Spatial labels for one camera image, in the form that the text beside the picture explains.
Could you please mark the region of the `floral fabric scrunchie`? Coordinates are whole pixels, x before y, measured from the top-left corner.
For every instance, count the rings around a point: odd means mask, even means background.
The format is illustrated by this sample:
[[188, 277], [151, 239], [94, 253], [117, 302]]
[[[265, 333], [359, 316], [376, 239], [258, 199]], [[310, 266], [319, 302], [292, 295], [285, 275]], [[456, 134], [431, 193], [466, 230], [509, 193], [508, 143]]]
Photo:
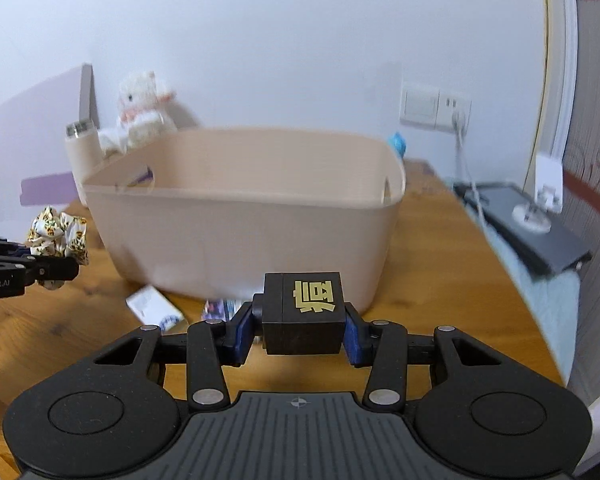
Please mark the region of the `floral fabric scrunchie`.
[[85, 218], [47, 206], [32, 221], [24, 244], [32, 256], [73, 259], [87, 266], [86, 232]]

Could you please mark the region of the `dark brown cube box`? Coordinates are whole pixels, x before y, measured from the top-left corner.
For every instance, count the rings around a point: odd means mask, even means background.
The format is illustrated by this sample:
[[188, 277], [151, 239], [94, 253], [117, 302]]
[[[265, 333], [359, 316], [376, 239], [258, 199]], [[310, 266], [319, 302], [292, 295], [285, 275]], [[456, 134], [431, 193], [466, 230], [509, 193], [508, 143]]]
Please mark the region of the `dark brown cube box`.
[[340, 351], [347, 315], [339, 273], [268, 273], [261, 309], [268, 354], [322, 356]]

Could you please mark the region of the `purple cartoon card box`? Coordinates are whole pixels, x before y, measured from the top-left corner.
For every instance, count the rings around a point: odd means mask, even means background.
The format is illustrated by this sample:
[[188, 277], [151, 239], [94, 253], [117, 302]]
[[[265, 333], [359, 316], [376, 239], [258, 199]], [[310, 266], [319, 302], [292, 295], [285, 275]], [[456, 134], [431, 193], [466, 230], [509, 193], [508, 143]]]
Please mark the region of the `purple cartoon card box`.
[[228, 322], [240, 309], [244, 300], [236, 299], [215, 299], [207, 300], [202, 309], [201, 318], [203, 320], [220, 320]]

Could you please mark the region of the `small white box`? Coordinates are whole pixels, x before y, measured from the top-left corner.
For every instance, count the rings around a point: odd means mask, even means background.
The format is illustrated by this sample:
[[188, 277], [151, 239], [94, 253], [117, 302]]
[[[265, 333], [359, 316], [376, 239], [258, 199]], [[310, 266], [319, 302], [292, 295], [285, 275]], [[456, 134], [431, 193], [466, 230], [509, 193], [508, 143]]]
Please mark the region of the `small white box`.
[[146, 285], [125, 299], [142, 325], [155, 325], [163, 333], [186, 322], [183, 313], [154, 286]]

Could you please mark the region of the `lilac headboard panel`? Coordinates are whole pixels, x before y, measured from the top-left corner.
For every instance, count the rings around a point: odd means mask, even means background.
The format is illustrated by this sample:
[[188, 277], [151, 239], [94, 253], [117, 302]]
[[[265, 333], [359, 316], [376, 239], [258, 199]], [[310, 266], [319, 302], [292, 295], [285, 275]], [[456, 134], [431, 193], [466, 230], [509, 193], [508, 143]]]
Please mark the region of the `lilac headboard panel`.
[[78, 198], [66, 125], [90, 116], [92, 88], [92, 66], [82, 64], [0, 105], [0, 237], [21, 242], [44, 207]]

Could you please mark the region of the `cream thermos bottle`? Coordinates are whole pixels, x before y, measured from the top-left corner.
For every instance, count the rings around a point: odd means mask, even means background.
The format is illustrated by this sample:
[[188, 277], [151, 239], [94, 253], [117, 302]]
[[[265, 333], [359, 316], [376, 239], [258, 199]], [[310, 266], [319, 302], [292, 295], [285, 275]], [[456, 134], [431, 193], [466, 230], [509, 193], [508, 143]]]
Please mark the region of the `cream thermos bottle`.
[[66, 127], [65, 147], [80, 202], [86, 206], [84, 180], [104, 160], [97, 128], [91, 119], [82, 119]]

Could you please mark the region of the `beige plastic storage basket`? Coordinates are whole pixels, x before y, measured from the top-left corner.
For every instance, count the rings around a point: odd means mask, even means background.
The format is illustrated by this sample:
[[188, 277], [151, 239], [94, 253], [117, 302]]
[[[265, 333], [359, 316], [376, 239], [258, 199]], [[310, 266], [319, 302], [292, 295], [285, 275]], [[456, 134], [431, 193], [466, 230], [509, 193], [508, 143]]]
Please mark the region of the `beige plastic storage basket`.
[[130, 151], [84, 182], [122, 278], [247, 299], [269, 273], [336, 272], [372, 303], [405, 194], [385, 140], [283, 128], [197, 128]]

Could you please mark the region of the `white plush lamb toy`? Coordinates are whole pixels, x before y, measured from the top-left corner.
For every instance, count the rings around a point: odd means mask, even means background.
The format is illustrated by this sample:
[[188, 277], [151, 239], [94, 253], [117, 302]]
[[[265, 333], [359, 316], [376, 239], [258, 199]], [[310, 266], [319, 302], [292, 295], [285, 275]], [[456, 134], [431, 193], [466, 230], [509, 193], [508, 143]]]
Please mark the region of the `white plush lamb toy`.
[[98, 130], [104, 157], [123, 155], [178, 130], [168, 112], [174, 96], [152, 70], [126, 76], [119, 84], [116, 125]]

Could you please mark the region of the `grey laptop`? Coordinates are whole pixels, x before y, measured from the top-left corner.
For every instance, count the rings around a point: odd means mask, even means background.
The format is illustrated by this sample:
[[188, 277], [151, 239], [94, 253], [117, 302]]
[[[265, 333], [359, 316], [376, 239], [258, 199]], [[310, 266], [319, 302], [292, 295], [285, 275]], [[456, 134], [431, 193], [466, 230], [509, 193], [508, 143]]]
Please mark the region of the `grey laptop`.
[[457, 182], [453, 191], [483, 214], [486, 223], [535, 274], [577, 270], [592, 260], [590, 248], [559, 219], [564, 204], [561, 185], [543, 185], [535, 196], [510, 183], [470, 186]]

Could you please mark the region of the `white phone stand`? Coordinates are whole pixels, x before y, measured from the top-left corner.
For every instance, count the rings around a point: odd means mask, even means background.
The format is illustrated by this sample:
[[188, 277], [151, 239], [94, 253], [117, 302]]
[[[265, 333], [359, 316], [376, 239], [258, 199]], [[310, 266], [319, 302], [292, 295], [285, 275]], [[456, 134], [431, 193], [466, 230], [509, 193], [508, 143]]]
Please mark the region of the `white phone stand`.
[[518, 226], [532, 234], [547, 234], [552, 228], [548, 213], [562, 212], [563, 195], [562, 162], [550, 155], [539, 153], [534, 162], [533, 195], [530, 200], [514, 207], [512, 218]]

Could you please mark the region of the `blue toy figurine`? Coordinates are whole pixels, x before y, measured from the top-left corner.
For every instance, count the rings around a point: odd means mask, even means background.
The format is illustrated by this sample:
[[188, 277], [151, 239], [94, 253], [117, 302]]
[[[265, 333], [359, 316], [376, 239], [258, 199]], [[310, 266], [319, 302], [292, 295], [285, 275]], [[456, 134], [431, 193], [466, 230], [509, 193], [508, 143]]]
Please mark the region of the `blue toy figurine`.
[[400, 132], [395, 132], [392, 136], [389, 136], [388, 143], [392, 146], [400, 158], [405, 157], [407, 144], [404, 136], [402, 136]]

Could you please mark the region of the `white wall switch socket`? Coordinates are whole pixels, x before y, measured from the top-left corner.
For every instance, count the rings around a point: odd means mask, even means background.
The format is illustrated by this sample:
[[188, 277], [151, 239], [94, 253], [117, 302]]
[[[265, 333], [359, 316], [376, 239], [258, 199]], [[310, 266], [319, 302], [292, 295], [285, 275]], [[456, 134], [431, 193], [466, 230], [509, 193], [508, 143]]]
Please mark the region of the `white wall switch socket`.
[[454, 132], [469, 124], [471, 98], [464, 93], [403, 81], [399, 101], [401, 124]]

